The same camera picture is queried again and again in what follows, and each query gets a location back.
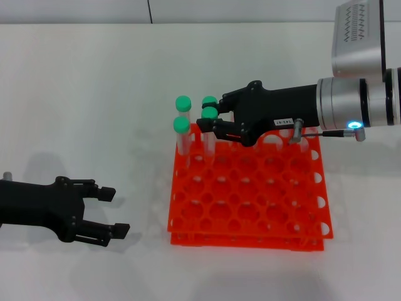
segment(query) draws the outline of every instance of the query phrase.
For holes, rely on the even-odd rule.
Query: white wall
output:
[[[150,23],[147,0],[0,0],[0,23]]]
[[[346,0],[149,0],[154,23],[332,21]],[[401,21],[401,0],[385,0]],[[0,0],[0,23],[149,23],[147,0]]]
[[[348,0],[150,0],[154,23],[333,21]],[[401,21],[401,0],[384,0],[385,19]]]

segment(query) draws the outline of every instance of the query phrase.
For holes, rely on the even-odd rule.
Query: clear plastic tube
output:
[[[178,111],[178,116],[185,117],[186,119],[188,119],[188,121],[190,123],[190,111],[187,111],[187,112]]]
[[[217,119],[219,113],[214,107],[206,107],[202,110],[202,118]],[[213,132],[203,134],[204,154],[206,157],[214,156],[216,152],[216,135]]]
[[[216,152],[216,136],[213,132],[205,133],[203,136],[204,152],[207,157],[214,156]]]
[[[191,139],[188,118],[181,116],[174,119],[174,130],[177,133],[178,153],[182,156],[189,155]]]
[[[178,153],[182,156],[188,156],[190,151],[190,135],[177,133],[177,148]]]

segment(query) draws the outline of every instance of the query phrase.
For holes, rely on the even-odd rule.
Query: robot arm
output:
[[[252,146],[265,132],[320,126],[326,137],[365,140],[364,127],[400,123],[401,69],[386,70],[382,0],[354,0],[336,11],[333,78],[316,85],[266,90],[260,81],[223,95],[221,113],[234,112],[234,122],[199,119],[202,132]]]
[[[115,189],[99,188],[94,180],[57,177],[47,186],[12,182],[9,173],[0,181],[0,223],[42,226],[59,240],[107,246],[112,238],[124,239],[129,224],[99,224],[83,219],[83,198],[111,202]]]

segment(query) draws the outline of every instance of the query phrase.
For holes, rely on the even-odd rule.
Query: black cable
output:
[[[148,0],[148,10],[149,10],[150,24],[153,24],[152,11],[150,10],[149,0]]]
[[[304,134],[302,137],[344,137],[344,130],[326,130],[319,134]]]

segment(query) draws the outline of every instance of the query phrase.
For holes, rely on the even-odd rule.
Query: blue indicator light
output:
[[[348,127],[349,127],[350,129],[360,129],[360,128],[362,127],[362,124],[361,124],[360,122],[353,121],[353,122],[350,122],[350,123],[348,124]]]

